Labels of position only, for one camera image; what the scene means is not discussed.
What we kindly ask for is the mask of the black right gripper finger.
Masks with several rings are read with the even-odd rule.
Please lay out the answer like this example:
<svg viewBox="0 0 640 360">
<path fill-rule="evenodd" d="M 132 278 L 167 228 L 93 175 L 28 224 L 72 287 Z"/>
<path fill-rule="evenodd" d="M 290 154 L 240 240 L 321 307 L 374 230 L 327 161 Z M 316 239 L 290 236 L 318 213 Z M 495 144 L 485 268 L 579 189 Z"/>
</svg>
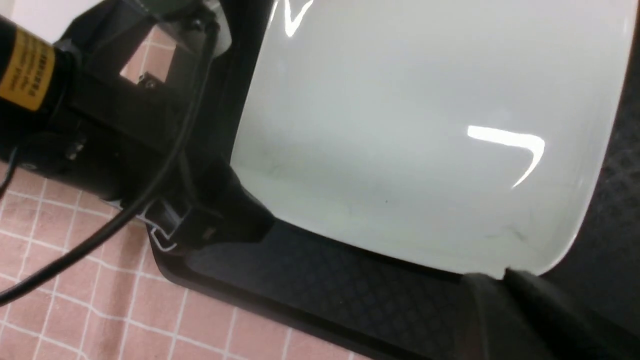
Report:
<svg viewBox="0 0 640 360">
<path fill-rule="evenodd" d="M 531 272 L 467 273 L 456 315 L 457 360 L 637 360 L 639 337 Z"/>
</svg>

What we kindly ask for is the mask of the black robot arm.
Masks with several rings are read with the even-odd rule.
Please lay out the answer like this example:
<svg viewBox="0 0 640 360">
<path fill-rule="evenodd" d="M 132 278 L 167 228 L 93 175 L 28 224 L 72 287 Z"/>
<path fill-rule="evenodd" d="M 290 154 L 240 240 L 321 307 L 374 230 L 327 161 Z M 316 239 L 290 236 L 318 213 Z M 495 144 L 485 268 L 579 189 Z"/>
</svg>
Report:
<svg viewBox="0 0 640 360">
<path fill-rule="evenodd" d="M 3 360 L 637 360 L 637 0 L 1 18 Z"/>
</svg>

